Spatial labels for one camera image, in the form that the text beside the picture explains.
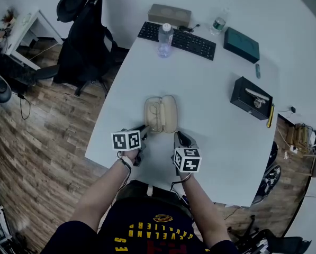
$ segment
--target white table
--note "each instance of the white table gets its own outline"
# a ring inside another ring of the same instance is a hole
[[[274,138],[277,112],[271,129],[230,103],[234,82],[240,76],[255,83],[279,101],[278,68],[260,55],[261,79],[255,65],[223,49],[223,34],[214,37],[201,26],[195,35],[217,43],[214,61],[174,48],[167,59],[157,55],[158,43],[137,38],[111,87],[95,124],[85,156],[111,167],[115,151],[111,132],[143,124],[145,100],[173,95],[179,129],[192,136],[202,150],[200,172],[195,175],[210,199],[249,206],[266,168]],[[172,164],[173,134],[151,134],[136,179],[170,189],[179,180]],[[175,188],[183,193],[181,185]]]
[[[40,67],[34,64],[32,61],[21,55],[16,51],[20,42],[26,35],[27,31],[31,28],[32,24],[38,20],[45,29],[50,32],[53,38],[59,43],[63,44],[63,41],[60,35],[54,30],[54,28],[50,25],[50,23],[44,18],[38,8],[34,8],[29,12],[25,12],[24,14],[20,14],[16,22],[12,28],[11,35],[7,38],[7,50],[4,48],[3,53],[6,51],[6,55],[12,56],[19,60],[22,63],[30,66],[34,70],[40,69]]]

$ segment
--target black t-shirt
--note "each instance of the black t-shirt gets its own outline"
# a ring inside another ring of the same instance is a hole
[[[117,201],[96,234],[88,225],[70,221],[61,225],[42,253],[231,253],[231,241],[211,250],[194,234],[192,220],[178,207],[148,198]]]

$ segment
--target printed logo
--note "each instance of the printed logo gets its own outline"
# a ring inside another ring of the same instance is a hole
[[[173,217],[167,215],[167,214],[157,214],[155,218],[153,218],[155,222],[158,223],[164,223],[164,222],[169,222],[173,220]]]

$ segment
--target black box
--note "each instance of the black box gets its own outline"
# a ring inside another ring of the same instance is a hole
[[[260,60],[259,43],[233,28],[227,28],[223,47],[252,63]]]
[[[250,90],[256,93],[268,97],[269,101],[265,104],[262,104],[260,108],[256,108],[254,105],[255,98],[249,93],[247,93],[245,88],[249,88]],[[246,78],[240,77],[238,80],[236,80],[231,98],[231,103],[250,113],[254,117],[260,119],[261,121],[267,120],[270,115],[272,101],[273,97],[271,97],[269,94],[264,92],[261,88],[259,88]]]

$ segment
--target teal box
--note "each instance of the teal box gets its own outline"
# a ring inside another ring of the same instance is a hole
[[[260,60],[259,43],[233,28],[227,28],[223,47],[252,63]]]

